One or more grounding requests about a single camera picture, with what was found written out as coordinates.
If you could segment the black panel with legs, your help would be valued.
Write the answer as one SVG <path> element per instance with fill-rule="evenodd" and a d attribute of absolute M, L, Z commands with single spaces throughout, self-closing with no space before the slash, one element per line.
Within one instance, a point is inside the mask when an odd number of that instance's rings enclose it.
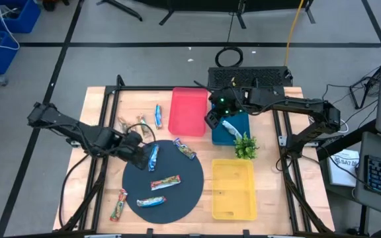
<path fill-rule="evenodd" d="M 314 0 L 135 0 L 139 3 L 168 10 L 168 14 L 159 23 L 165 22 L 175 11 L 202 11 L 202 12 L 225 12 L 234 13 L 242 29 L 246 29 L 242 15 L 247 12 L 273 11 L 283 9 L 297 9 L 302 3 L 301 8 L 307 12 L 312 24 L 315 20 L 310 11 Z"/>

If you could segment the blue plastic tray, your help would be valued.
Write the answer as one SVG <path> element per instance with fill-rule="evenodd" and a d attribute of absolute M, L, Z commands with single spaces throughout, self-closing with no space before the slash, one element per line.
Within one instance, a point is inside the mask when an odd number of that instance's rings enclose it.
<path fill-rule="evenodd" d="M 246 133 L 251 136 L 249 127 L 249 116 L 246 113 L 240 113 L 232 117 L 222 118 L 220 124 L 212 130 L 212 143 L 214 145 L 234 146 L 235 136 L 229 133 L 222 124 L 223 121 L 231 124 L 241 135 Z"/>

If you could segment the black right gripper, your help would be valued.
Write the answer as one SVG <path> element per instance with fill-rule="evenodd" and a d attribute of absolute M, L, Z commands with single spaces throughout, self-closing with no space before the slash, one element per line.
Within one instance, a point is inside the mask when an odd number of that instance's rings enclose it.
<path fill-rule="evenodd" d="M 204 117 L 211 129 L 216 129 L 221 117 L 234 116 L 239 113 L 248 113 L 244 107 L 245 91 L 242 88 L 224 87 L 222 89 L 208 88 L 211 95 L 208 100 L 212 109 Z"/>

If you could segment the round dark grey mat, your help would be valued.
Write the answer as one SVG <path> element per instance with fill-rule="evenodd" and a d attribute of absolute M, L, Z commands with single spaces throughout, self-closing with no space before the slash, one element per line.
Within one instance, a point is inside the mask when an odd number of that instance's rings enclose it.
<path fill-rule="evenodd" d="M 198 203 L 204 185 L 204 173 L 198 158 L 189 159 L 173 145 L 171 140 L 159 140 L 157 161 L 154 171 L 141 170 L 127 163 L 122 177 L 122 188 L 128 193 L 126 201 L 131 210 L 150 223 L 171 223 L 185 217 Z M 180 176 L 181 182 L 151 189 L 154 181 Z M 166 201 L 160 205 L 143 208 L 138 200 L 163 196 Z"/>

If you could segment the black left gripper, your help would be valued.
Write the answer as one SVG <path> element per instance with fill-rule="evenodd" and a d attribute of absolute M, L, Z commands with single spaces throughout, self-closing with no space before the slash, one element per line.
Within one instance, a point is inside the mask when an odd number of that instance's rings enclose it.
<path fill-rule="evenodd" d="M 122 159 L 131 159 L 129 163 L 140 170 L 144 170 L 149 161 L 149 156 L 142 149 L 140 144 L 142 137 L 137 132 L 120 134 L 118 145 L 116 146 L 116 155 Z"/>

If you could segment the black aluminium table frame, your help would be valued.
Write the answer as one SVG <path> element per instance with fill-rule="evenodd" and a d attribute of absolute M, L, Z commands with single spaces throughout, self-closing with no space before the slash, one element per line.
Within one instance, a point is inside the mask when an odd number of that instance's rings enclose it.
<path fill-rule="evenodd" d="M 159 103 L 162 107 L 163 123 L 167 123 L 171 105 L 171 96 L 174 87 L 168 86 L 125 86 L 119 93 L 117 114 L 127 120 L 133 119 L 135 114 L 153 112 L 153 106 Z M 80 120 L 85 123 L 97 124 L 103 105 L 105 87 L 88 87 L 83 101 Z M 122 173 L 126 166 L 121 159 L 110 157 L 104 183 L 102 202 L 100 206 L 96 231 L 99 233 L 143 234 L 147 228 L 153 229 L 154 235 L 161 234 L 201 234 L 201 235 L 243 235 L 243 230 L 249 230 L 251 235 L 279 234 L 290 235 L 293 232 L 290 220 L 290 208 L 287 200 L 287 191 L 284 185 L 282 172 L 276 170 L 275 163 L 279 158 L 277 142 L 278 130 L 275 129 L 274 112 L 265 112 L 259 116 L 250 116 L 249 123 L 251 135 L 257 138 L 257 152 L 259 156 L 252 160 L 255 195 L 257 203 L 257 219 L 243 220 L 216 220 L 212 217 L 212 160 L 232 159 L 234 149 L 230 147 L 216 147 L 212 144 L 211 131 L 207 129 L 203 137 L 184 137 L 183 141 L 197 156 L 204 173 L 204 187 L 196 207 L 185 217 L 166 224 L 154 224 L 144 221 L 136 215 L 128 204 L 118 222 L 110 221 L 109 217 L 118 199 L 119 190 L 122 188 Z M 308 126 L 306 115 L 288 113 L 289 123 L 284 121 L 284 113 L 277 112 L 278 125 L 284 135 L 288 124 L 293 127 L 293 132 L 299 132 Z M 87 187 L 90 166 L 93 162 L 89 157 L 82 162 L 69 176 L 64 192 L 62 219 L 66 225 L 68 219 L 78 209 L 84 199 Z M 331 209 L 327 198 L 325 185 L 320 166 L 302 157 L 298 160 L 300 181 L 304 187 L 307 203 L 316 216 L 331 231 L 335 230 Z"/>

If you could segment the red plastic tray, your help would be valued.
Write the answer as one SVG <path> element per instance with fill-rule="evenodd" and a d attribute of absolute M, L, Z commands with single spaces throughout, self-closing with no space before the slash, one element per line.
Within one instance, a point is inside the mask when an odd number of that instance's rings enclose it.
<path fill-rule="evenodd" d="M 202 137 L 206 132 L 208 92 L 201 88 L 175 87 L 171 97 L 168 130 L 176 136 Z"/>

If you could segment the white printed cardboard box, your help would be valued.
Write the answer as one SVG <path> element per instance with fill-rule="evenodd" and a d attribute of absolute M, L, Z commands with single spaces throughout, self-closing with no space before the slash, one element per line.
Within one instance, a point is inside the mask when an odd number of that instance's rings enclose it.
<path fill-rule="evenodd" d="M 331 185 L 346 186 L 354 188 L 356 186 L 356 168 L 359 164 L 359 152 L 344 149 L 335 155 L 327 158 L 329 170 L 329 182 Z"/>

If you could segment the red green wrapper granola bar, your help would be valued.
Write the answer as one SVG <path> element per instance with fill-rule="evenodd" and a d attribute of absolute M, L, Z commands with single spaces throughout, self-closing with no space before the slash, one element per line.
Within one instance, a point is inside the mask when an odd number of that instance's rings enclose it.
<path fill-rule="evenodd" d="M 127 198 L 127 191 L 125 189 L 120 189 L 119 195 L 118 195 L 118 200 L 116 202 L 116 205 L 114 207 L 114 210 L 110 216 L 110 221 L 119 221 L 120 215 L 123 211 L 124 208 L 124 203 Z"/>
<path fill-rule="evenodd" d="M 151 182 L 151 190 L 159 190 L 159 189 L 167 188 L 167 187 L 174 186 L 180 183 L 181 183 L 180 176 L 175 175 L 175 176 L 164 178 L 162 180 Z"/>

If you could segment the black stand leg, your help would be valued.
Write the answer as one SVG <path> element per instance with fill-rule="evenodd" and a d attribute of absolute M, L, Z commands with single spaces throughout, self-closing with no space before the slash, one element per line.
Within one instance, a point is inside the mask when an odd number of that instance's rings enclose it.
<path fill-rule="evenodd" d="M 103 3 L 108 3 L 109 5 L 112 5 L 116 7 L 117 9 L 120 9 L 121 11 L 136 17 L 139 21 L 143 21 L 143 18 L 139 13 L 137 13 L 135 10 L 123 5 L 122 3 L 119 3 L 117 0 L 100 0 L 99 2 L 96 3 L 96 5 L 101 5 Z"/>

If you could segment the small green artificial plant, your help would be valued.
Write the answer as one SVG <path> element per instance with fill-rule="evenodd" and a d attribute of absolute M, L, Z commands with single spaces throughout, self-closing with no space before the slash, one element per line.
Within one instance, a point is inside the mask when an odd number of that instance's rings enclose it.
<path fill-rule="evenodd" d="M 245 132 L 240 138 L 234 140 L 235 156 L 238 159 L 252 160 L 257 157 L 257 139 L 249 137 Z"/>

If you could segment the silver wrapper granola bar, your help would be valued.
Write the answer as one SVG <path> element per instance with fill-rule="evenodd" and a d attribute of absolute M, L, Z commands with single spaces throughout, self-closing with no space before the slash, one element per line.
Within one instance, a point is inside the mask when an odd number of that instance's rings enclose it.
<path fill-rule="evenodd" d="M 225 129 L 231 135 L 235 136 L 236 139 L 241 139 L 242 138 L 242 135 L 240 134 L 240 132 L 233 125 L 231 125 L 228 121 L 223 120 L 222 121 L 222 125 L 223 125 L 223 127 L 225 127 Z"/>

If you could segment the green purple wrapper granola bar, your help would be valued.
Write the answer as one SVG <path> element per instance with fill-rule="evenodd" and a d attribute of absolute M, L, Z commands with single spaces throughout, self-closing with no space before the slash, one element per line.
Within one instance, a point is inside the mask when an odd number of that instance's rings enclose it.
<path fill-rule="evenodd" d="M 177 149 L 190 160 L 193 160 L 196 157 L 196 153 L 186 144 L 184 144 L 179 138 L 173 140 L 173 145 L 175 145 Z"/>

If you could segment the yellow plastic tray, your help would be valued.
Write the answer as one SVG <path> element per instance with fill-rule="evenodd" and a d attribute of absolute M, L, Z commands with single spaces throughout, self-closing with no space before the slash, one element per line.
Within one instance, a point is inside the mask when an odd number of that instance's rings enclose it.
<path fill-rule="evenodd" d="M 257 219 L 257 199 L 251 161 L 212 161 L 212 217 L 216 220 Z"/>

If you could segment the blue green wrapper granola bar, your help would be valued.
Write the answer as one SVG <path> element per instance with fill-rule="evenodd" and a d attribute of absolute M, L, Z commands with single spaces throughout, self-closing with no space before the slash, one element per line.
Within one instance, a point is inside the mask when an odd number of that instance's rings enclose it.
<path fill-rule="evenodd" d="M 143 200 L 136 200 L 136 204 L 138 207 L 141 207 L 141 208 L 149 208 L 149 207 L 161 205 L 166 201 L 167 201 L 166 197 L 156 196 L 156 197 L 146 198 Z"/>

